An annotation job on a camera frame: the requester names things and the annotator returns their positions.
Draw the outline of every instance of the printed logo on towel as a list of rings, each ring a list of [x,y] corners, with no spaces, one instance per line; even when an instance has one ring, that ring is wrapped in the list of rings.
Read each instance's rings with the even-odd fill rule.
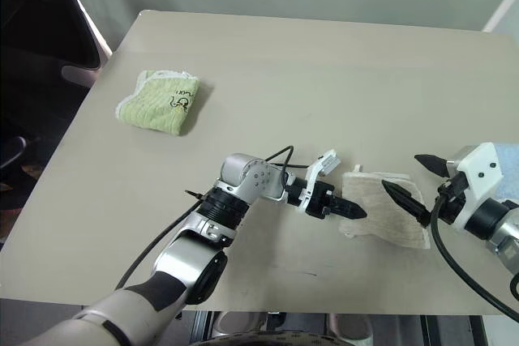
[[[189,97],[193,97],[191,92],[188,91],[177,91],[175,92],[177,95],[188,95]],[[179,97],[177,101],[175,101],[175,96],[171,96],[171,101],[169,105],[171,107],[182,107],[184,109],[184,113],[187,112],[187,108],[189,107],[190,101],[187,97]]]

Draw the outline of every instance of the green towel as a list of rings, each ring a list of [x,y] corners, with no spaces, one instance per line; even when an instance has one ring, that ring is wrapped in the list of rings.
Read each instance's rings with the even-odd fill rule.
[[[115,109],[121,122],[145,129],[178,135],[196,92],[199,80],[187,72],[144,70],[135,92]]]

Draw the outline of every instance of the beige table surface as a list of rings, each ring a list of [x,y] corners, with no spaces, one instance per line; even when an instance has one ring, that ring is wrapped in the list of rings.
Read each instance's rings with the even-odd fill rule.
[[[203,84],[183,136],[127,126],[116,104],[145,69],[186,70]],[[354,164],[409,173],[427,205],[441,180],[416,153],[519,142],[519,49],[507,36],[364,23],[144,11],[103,70],[28,200],[1,262],[3,297],[87,305],[233,152],[294,163],[336,148],[340,185]],[[492,314],[436,251],[350,240],[340,216],[317,220],[257,202],[200,308],[381,314]],[[466,233],[453,255],[513,305],[510,275]],[[132,283],[147,278],[165,242]]]

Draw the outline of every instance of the blue fabric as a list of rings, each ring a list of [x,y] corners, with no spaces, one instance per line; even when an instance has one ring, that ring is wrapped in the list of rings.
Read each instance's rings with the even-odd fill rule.
[[[519,200],[519,143],[496,143],[495,150],[504,176],[495,196]]]

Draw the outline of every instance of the beige cloth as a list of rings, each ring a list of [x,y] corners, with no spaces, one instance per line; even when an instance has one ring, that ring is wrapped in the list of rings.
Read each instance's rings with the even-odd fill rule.
[[[344,219],[339,231],[350,238],[373,234],[395,245],[430,249],[431,243],[426,229],[393,202],[381,182],[382,179],[395,182],[423,203],[422,194],[410,177],[397,173],[363,173],[359,171],[359,165],[356,169],[343,175],[342,197],[356,202],[366,211],[367,217],[361,220]]]

